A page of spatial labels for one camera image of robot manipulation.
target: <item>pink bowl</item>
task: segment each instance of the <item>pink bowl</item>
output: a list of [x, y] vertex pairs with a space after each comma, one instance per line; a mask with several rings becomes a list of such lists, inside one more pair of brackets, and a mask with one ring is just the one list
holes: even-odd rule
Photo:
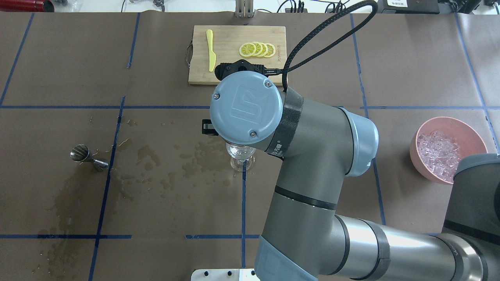
[[487, 153], [488, 151], [486, 149], [485, 142], [479, 134], [469, 125], [458, 119], [443, 116], [425, 121], [425, 123], [418, 128], [413, 136], [413, 139], [411, 140], [411, 145], [409, 147], [411, 162], [413, 162], [417, 171], [426, 179], [440, 184], [453, 185], [453, 182], [446, 181], [434, 175], [424, 164], [418, 152], [418, 135], [420, 133], [430, 135], [436, 130], [441, 130], [447, 137], [456, 139], [456, 143], [460, 146], [460, 156], [462, 159], [474, 154]]

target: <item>light blue plastic cover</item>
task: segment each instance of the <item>light blue plastic cover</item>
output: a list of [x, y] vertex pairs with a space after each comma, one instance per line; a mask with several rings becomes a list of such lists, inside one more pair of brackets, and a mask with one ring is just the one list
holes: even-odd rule
[[217, 85], [213, 94], [218, 97], [211, 97], [213, 127], [230, 143], [258, 143], [269, 137], [280, 123], [283, 113], [280, 91], [262, 74], [233, 73]]
[[370, 168], [372, 159], [377, 154], [379, 131], [370, 119], [351, 113], [342, 107], [339, 107], [339, 109], [344, 111], [349, 120], [354, 145], [352, 166], [345, 176], [361, 176]]
[[255, 274], [260, 281], [318, 281], [259, 236]]
[[456, 173], [453, 178], [455, 178], [458, 173], [469, 168], [498, 163], [500, 163], [500, 155], [496, 153], [483, 153], [467, 156], [462, 161], [460, 161], [460, 163], [458, 163], [458, 167], [456, 168]]

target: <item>jigger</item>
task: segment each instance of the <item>jigger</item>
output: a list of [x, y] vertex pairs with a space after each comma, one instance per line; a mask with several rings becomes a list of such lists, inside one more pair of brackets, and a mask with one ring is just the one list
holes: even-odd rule
[[108, 168], [107, 162], [103, 161], [103, 159], [94, 159], [90, 154], [90, 150], [86, 145], [79, 144], [71, 149], [69, 157], [75, 162], [91, 162], [98, 172]]

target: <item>cutting board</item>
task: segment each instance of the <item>cutting board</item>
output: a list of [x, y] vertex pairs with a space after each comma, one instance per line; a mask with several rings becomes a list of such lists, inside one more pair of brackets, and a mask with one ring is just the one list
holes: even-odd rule
[[[268, 69], [282, 69], [287, 60], [287, 35], [284, 26], [254, 25], [195, 25], [192, 35], [192, 59], [189, 67], [189, 84], [217, 85], [220, 81], [214, 72], [209, 72], [209, 47], [207, 30], [213, 31], [213, 51], [217, 55], [215, 66], [234, 63], [241, 59], [251, 64], [264, 65]], [[276, 47], [274, 56], [242, 57], [240, 46], [248, 42], [270, 43]], [[269, 79], [282, 85], [281, 75]]]

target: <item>ice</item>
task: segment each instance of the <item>ice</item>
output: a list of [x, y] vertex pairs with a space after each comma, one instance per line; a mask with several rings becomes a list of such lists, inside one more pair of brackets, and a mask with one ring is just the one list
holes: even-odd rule
[[460, 146], [455, 138], [441, 130], [420, 133], [416, 139], [418, 153], [429, 170], [442, 180], [453, 182], [453, 175], [461, 160]]

